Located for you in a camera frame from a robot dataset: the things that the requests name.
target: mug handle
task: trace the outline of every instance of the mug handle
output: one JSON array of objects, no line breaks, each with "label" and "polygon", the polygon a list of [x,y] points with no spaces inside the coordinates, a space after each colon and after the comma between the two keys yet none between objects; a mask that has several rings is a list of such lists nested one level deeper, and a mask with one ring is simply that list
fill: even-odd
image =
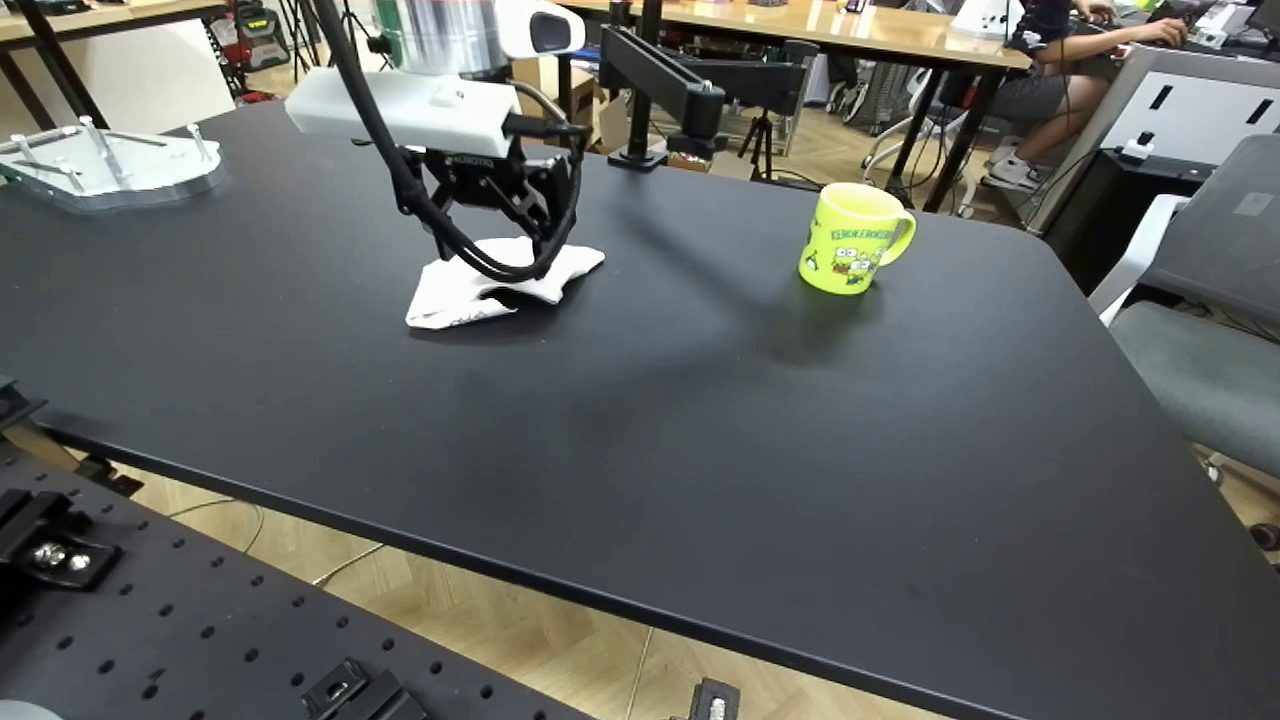
[{"label": "mug handle", "polygon": [[917,241],[917,214],[905,209],[895,213],[895,241],[888,242],[888,252],[880,257],[880,262],[901,258]]}]

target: person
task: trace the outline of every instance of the person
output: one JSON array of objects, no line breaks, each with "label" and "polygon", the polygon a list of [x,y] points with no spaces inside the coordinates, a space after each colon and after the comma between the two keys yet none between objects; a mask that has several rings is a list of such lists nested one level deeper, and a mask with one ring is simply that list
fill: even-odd
[{"label": "person", "polygon": [[[1008,193],[1037,193],[1037,165],[1066,152],[1108,95],[1108,76],[1086,72],[1092,61],[1121,61],[1129,43],[1185,43],[1185,19],[1152,19],[1134,29],[1074,30],[1074,0],[1024,0],[1024,16],[1008,43],[1031,54],[1031,72],[1008,79],[993,115],[1014,121],[1015,142],[993,152],[988,182]],[[1090,19],[1108,22],[1114,3],[1092,0],[1082,9]]]}]

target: cable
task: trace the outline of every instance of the cable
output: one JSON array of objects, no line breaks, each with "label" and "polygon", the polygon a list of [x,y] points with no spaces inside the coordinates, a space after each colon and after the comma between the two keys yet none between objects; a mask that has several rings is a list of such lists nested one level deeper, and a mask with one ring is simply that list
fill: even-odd
[{"label": "cable", "polygon": [[327,587],[333,581],[341,581],[350,566],[366,563],[370,555],[384,553],[388,544],[371,544],[360,555],[350,555],[346,563],[336,563],[333,570],[318,576],[318,587]]},{"label": "cable", "polygon": [[193,516],[193,513],[204,513],[204,509],[221,509],[221,503],[241,503],[241,500],[238,496],[213,496],[213,500],[189,503],[180,513],[168,513],[168,518],[180,518],[180,516]]},{"label": "cable", "polygon": [[395,186],[400,209],[414,213],[425,228],[431,228],[431,234],[435,234],[440,249],[456,252],[461,258],[468,258],[478,270],[484,270],[484,276],[491,276],[491,278],[515,285],[515,278],[537,278],[537,276],[544,276],[544,270],[555,262],[555,257],[562,257],[562,249],[563,249],[563,241],[568,241],[568,231],[571,231],[571,222],[577,222],[577,213],[571,213],[571,209],[577,209],[577,199],[580,199],[586,133],[580,133],[580,140],[577,140],[571,152],[568,152],[568,165],[571,165],[568,199],[563,199],[568,213],[555,219],[551,234],[544,234],[544,241],[531,249],[537,258],[531,258],[530,266],[502,262],[502,258],[491,258],[484,249],[478,249],[478,242],[447,219],[447,213],[440,213],[440,209],[431,203],[431,195],[425,193],[425,182],[418,179],[418,173],[414,173],[407,158],[400,156],[395,136],[392,136],[384,111],[380,111],[378,99],[371,99],[371,89],[370,89],[370,79],[366,79],[366,72],[360,72],[360,61],[358,61],[346,29],[341,29],[341,16],[336,16],[333,0],[318,0],[312,10],[319,16],[319,30],[324,30],[324,40],[327,40],[327,52],[333,52],[333,61],[336,61],[336,72],[341,72],[353,103],[358,103],[358,111],[360,111],[360,121],[366,121],[366,127],[370,127],[370,140],[378,142],[378,152],[384,156],[384,165],[388,165],[388,173],[392,173],[392,186]]},{"label": "cable", "polygon": [[[213,496],[213,500],[189,503],[180,513],[168,513],[168,518],[180,518],[180,516],[193,516],[193,513],[207,513],[207,509],[225,509],[225,503],[241,503],[241,500],[238,496]],[[252,516],[256,516],[256,529],[252,529],[247,544],[241,546],[247,555],[256,546],[256,541],[266,534],[267,516],[256,503],[241,503],[241,509],[252,509]]]},{"label": "cable", "polygon": [[256,541],[266,541],[267,516],[256,503],[246,503],[246,509],[252,509],[252,516],[256,516],[256,529],[252,529],[247,544],[241,546],[247,555],[256,546]]},{"label": "cable", "polygon": [[360,19],[360,10],[346,9],[346,19],[370,40],[370,22]]},{"label": "cable", "polygon": [[771,182],[781,186],[800,186],[800,193],[821,193],[824,182],[803,177],[803,173],[794,173],[794,167],[771,167]]},{"label": "cable", "polygon": [[568,123],[563,106],[551,103],[544,91],[530,89],[530,84],[515,84],[521,95],[537,99],[537,106],[562,123]]}]

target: wooden desk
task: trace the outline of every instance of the wooden desk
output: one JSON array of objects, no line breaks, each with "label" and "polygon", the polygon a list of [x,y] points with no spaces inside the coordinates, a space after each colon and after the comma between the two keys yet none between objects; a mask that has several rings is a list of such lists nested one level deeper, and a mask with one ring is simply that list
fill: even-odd
[{"label": "wooden desk", "polygon": [[[177,19],[207,16],[221,9],[227,9],[227,0],[137,0],[129,9],[95,3],[91,10],[78,10],[78,16],[48,16],[48,22],[54,22],[57,40],[80,40],[80,35],[110,35],[110,30],[129,30],[129,29],[177,22]],[[18,89],[18,95],[23,99],[33,121],[41,127],[54,127],[54,115],[41,103],[37,89],[9,54],[14,48],[30,48],[30,43],[37,43],[37,30],[30,29],[30,19],[5,16],[0,19],[0,72],[9,76],[9,84]]]},{"label": "wooden desk", "polygon": [[[562,0],[577,10],[610,10],[610,0]],[[1002,40],[955,30],[952,16],[868,9],[859,16],[844,10],[842,0],[789,0],[781,9],[757,9],[749,0],[666,0],[666,22],[771,35],[771,40],[811,40],[824,48],[852,48],[888,61],[917,62],[966,62],[966,67],[1003,67],[1024,72],[1031,61]]]},{"label": "wooden desk", "polygon": [[[78,35],[110,35],[110,30],[129,30],[129,29],[148,29],[148,22],[177,22],[189,16],[207,16],[215,9],[227,9],[225,0],[148,0],[148,3],[95,3],[91,10],[78,16],[48,16],[60,40]],[[5,16],[0,19],[0,48],[23,48],[37,43],[33,29],[23,16]]]},{"label": "wooden desk", "polygon": [[[610,0],[562,0],[563,9],[610,16]],[[983,40],[974,30],[955,30],[952,16],[932,10],[901,10],[901,9],[865,9],[844,10],[842,0],[789,0],[781,9],[757,9],[749,0],[666,0],[666,22],[682,29],[712,29],[712,30],[739,30],[760,40],[811,40],[821,48],[844,48],[868,61],[894,61],[894,62],[930,62],[938,67],[925,84],[920,106],[913,111],[908,136],[901,142],[901,156],[888,173],[888,193],[908,199],[905,193],[905,167],[917,147],[917,136],[925,127],[925,115],[938,99],[943,72],[975,72],[975,91],[969,103],[969,115],[955,133],[955,142],[925,199],[925,209],[940,209],[947,186],[959,177],[959,165],[969,156],[969,142],[1002,89],[1003,76],[1030,72],[1031,61],[1015,48],[1003,48],[1002,40]]]}]

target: table leg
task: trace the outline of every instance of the table leg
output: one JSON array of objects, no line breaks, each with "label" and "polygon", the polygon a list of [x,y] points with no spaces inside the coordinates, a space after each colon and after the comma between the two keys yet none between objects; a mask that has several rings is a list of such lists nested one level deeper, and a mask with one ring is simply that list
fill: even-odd
[{"label": "table leg", "polygon": [[930,106],[932,106],[932,99],[938,99],[940,79],[943,79],[943,72],[932,67],[930,79],[925,79],[920,103],[917,103],[917,111],[913,111],[905,147],[895,152],[894,173],[888,173],[888,179],[886,179],[886,186],[888,186],[895,199],[905,199],[908,209],[913,209],[913,193],[905,186],[905,173],[908,173],[908,158],[913,158],[913,152],[917,152],[925,115],[930,115]]},{"label": "table leg", "polygon": [[23,99],[23,106],[33,111],[33,121],[41,127],[54,127],[48,106],[41,103],[37,89],[30,84],[23,67],[18,67],[18,61],[9,52],[0,52],[0,72],[14,84],[18,99]]},{"label": "table leg", "polygon": [[975,127],[983,123],[983,115],[988,115],[988,106],[995,99],[1002,79],[1003,79],[1003,72],[995,72],[995,67],[975,76],[969,115],[959,123],[959,136],[955,136],[947,158],[943,158],[943,173],[938,177],[938,182],[932,182],[932,193],[925,199],[925,213],[938,213],[947,199],[947,193],[955,182],[955,173],[959,173],[959,165],[969,156],[969,142],[974,142]]},{"label": "table leg", "polygon": [[568,52],[555,54],[555,91],[562,91],[562,111],[571,115],[571,61],[568,61]]},{"label": "table leg", "polygon": [[57,89],[65,91],[65,99],[73,103],[73,111],[88,115],[95,127],[110,127],[105,111],[88,95],[80,72],[73,67],[68,52],[60,48],[60,40],[57,40],[48,16],[41,10],[41,3],[37,0],[18,0],[18,9],[23,10],[33,35],[37,35],[37,52],[41,52],[48,76],[57,79]]}]

